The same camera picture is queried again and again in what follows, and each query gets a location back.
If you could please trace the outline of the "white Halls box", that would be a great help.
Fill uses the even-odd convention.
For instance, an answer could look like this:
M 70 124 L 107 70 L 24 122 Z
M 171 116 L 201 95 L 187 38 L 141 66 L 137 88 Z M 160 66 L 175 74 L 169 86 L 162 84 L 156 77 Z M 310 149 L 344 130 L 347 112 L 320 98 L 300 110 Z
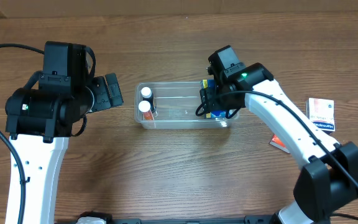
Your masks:
M 306 116 L 325 133 L 335 132 L 334 100 L 308 98 L 306 101 Z

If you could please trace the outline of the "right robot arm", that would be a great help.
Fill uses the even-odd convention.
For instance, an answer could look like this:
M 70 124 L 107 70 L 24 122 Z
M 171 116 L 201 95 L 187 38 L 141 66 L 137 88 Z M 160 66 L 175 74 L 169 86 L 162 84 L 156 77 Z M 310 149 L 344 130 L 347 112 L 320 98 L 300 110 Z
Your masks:
M 247 108 L 284 143 L 300 168 L 294 202 L 271 223 L 329 223 L 334 212 L 358 199 L 358 147 L 341 144 L 313 124 L 284 94 L 261 63 L 246 66 L 231 46 L 208 58 L 215 91 L 200 109 L 238 112 Z

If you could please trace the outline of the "orange red medicine box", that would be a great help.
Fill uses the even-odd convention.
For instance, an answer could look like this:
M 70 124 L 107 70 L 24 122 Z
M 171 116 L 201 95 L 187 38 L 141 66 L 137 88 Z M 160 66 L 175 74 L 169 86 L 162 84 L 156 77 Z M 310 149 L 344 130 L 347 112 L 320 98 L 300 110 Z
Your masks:
M 285 147 L 284 143 L 278 138 L 276 134 L 273 135 L 272 139 L 269 142 L 270 145 L 282 150 L 283 152 L 286 152 L 289 154 L 289 150 Z

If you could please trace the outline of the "black bottle white cap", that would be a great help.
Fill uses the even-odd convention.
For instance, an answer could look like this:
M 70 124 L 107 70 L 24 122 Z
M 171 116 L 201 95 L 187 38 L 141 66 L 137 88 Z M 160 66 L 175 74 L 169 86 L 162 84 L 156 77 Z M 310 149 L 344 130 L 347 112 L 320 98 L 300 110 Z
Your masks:
M 143 87 L 140 91 L 144 101 L 148 101 L 150 104 L 153 103 L 154 95 L 149 87 Z

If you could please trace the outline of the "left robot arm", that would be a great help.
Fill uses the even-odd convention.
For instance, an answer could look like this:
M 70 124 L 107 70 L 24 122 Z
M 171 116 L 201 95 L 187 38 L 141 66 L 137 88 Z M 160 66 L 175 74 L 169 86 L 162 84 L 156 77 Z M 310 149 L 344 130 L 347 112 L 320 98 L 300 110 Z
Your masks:
M 16 150 L 6 223 L 53 223 L 58 178 L 73 124 L 124 102 L 115 74 L 95 76 L 94 52 L 85 45 L 48 41 L 44 65 L 6 102 L 6 132 Z

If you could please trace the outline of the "blue VapoDrops box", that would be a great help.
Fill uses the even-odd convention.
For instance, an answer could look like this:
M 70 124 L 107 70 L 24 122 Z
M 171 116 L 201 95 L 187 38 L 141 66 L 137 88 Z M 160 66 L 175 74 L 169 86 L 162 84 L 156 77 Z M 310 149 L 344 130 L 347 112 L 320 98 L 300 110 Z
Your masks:
M 201 102 L 204 103 L 203 114 L 205 119 L 220 119 L 225 118 L 226 111 L 222 110 L 218 105 L 218 101 L 214 97 L 218 94 L 215 80 L 202 80 L 200 97 Z

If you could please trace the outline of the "orange tube white cap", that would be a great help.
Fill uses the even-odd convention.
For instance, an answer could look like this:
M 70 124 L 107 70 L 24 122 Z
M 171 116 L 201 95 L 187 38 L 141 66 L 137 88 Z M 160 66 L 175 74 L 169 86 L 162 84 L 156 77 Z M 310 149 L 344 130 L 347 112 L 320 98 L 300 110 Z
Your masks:
M 141 101 L 138 104 L 138 109 L 143 114 L 145 120 L 154 120 L 151 104 L 148 101 Z

